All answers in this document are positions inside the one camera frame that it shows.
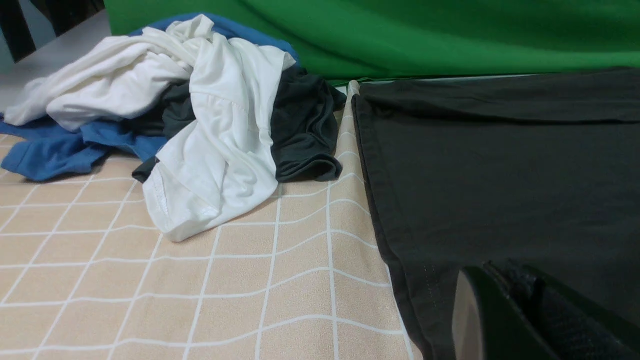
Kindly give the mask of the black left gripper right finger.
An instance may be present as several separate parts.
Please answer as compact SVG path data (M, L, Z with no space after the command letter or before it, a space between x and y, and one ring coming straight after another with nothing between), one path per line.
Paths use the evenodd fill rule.
M637 360L639 328L531 266L487 264L507 303L546 360Z

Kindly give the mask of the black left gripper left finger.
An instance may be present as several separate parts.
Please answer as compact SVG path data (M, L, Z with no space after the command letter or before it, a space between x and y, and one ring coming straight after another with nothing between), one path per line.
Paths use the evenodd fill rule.
M484 270L460 269L452 312L457 360L557 360L515 303Z

